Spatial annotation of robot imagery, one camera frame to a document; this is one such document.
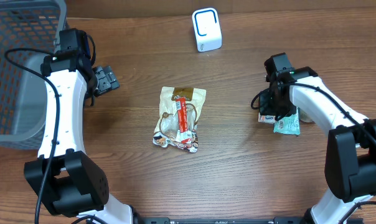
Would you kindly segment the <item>small orange snack packet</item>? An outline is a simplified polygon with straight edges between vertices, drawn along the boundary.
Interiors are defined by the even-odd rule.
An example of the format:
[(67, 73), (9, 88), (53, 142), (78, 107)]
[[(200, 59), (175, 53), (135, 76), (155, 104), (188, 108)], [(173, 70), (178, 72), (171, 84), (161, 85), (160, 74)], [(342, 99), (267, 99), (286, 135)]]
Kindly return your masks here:
[(258, 114), (258, 122), (259, 123), (266, 123), (266, 124), (274, 124), (275, 123), (275, 116), (272, 115), (262, 115)]

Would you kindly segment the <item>teal orange snack packet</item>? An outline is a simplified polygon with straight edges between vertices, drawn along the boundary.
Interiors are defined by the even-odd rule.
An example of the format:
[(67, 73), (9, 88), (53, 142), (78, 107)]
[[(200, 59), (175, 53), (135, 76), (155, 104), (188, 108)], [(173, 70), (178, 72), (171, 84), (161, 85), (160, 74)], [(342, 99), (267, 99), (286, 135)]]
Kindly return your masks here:
[(300, 135), (300, 124), (299, 124), (299, 113), (296, 110), (296, 113), (291, 116), (285, 116), (284, 118), (276, 121), (274, 123), (274, 133), (280, 134), (289, 134), (289, 135)]

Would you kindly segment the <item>white green round container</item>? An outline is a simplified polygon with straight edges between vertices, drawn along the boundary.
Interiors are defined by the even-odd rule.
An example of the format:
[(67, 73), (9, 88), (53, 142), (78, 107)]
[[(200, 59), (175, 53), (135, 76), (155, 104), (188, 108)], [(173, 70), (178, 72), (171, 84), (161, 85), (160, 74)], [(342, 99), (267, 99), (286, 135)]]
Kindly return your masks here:
[(313, 123), (311, 117), (301, 108), (298, 108), (299, 119), (304, 123)]

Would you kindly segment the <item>beige pet treat bag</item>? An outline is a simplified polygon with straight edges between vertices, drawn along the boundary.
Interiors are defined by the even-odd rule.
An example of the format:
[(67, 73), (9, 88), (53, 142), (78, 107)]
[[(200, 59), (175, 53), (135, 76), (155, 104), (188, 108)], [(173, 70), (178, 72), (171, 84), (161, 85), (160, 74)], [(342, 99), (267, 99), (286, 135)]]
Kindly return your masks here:
[[(207, 91), (200, 88), (162, 87), (159, 102), (159, 120), (154, 129), (153, 144), (167, 148), (174, 146), (189, 153), (196, 153), (199, 147), (197, 123), (205, 103)], [(181, 143), (179, 139), (179, 118), (176, 99), (186, 99), (187, 125), (190, 141)]]

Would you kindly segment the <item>red stick snack packet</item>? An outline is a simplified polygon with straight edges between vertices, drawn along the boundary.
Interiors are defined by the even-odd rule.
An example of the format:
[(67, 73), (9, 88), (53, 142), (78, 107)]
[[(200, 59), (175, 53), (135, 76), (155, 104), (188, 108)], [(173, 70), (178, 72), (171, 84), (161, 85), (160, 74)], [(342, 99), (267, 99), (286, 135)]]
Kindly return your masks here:
[(186, 99), (178, 98), (176, 99), (177, 115), (179, 118), (179, 139), (181, 143), (188, 143), (190, 141), (190, 136), (188, 133), (187, 125), (187, 113), (186, 113)]

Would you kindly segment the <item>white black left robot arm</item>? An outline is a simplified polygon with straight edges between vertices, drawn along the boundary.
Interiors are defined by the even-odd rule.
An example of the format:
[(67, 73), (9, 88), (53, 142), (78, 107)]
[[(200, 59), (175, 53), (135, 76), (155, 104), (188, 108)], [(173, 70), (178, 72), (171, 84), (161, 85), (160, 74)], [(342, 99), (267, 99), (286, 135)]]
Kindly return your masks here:
[(37, 159), (24, 176), (51, 215), (92, 223), (142, 223), (136, 210), (110, 194), (108, 180), (85, 153), (83, 106), (119, 88), (110, 67), (92, 67), (90, 55), (59, 50), (42, 64), (46, 80), (45, 131)]

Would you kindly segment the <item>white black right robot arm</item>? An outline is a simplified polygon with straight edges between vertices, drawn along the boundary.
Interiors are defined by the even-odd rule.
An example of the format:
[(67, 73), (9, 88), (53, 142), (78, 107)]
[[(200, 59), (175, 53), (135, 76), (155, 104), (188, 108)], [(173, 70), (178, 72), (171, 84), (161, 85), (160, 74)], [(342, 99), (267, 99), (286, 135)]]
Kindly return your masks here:
[(301, 109), (327, 134), (327, 191), (301, 223), (345, 223), (363, 205), (376, 205), (376, 119), (354, 111), (309, 67), (266, 68), (262, 94), (276, 120)]

